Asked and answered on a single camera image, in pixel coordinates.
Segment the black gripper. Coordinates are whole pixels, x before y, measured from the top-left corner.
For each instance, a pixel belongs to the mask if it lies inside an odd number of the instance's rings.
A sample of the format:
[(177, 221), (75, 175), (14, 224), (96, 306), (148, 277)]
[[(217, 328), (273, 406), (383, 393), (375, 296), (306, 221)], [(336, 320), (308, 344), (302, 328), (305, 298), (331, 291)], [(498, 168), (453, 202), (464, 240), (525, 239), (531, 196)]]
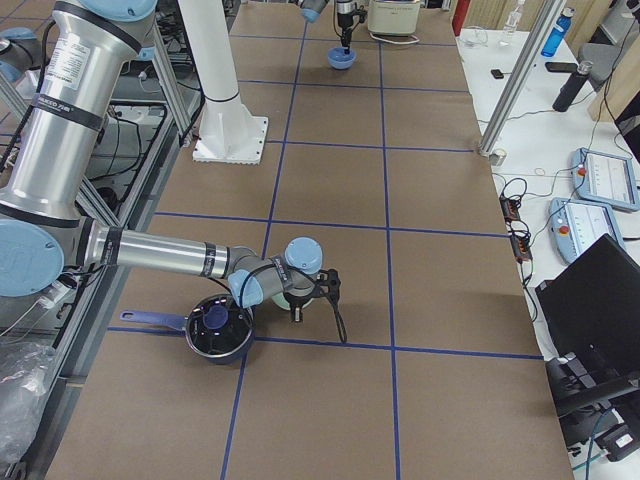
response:
[(303, 321), (303, 306), (310, 300), (325, 298), (335, 312), (339, 311), (341, 281), (336, 269), (321, 269), (318, 273), (307, 274), (294, 268), (294, 286), (286, 292), (286, 301), (292, 313), (292, 321)]
[(341, 37), (341, 45), (345, 54), (350, 53), (351, 34), (353, 33), (357, 15), (357, 3), (354, 0), (334, 1), (334, 30)]

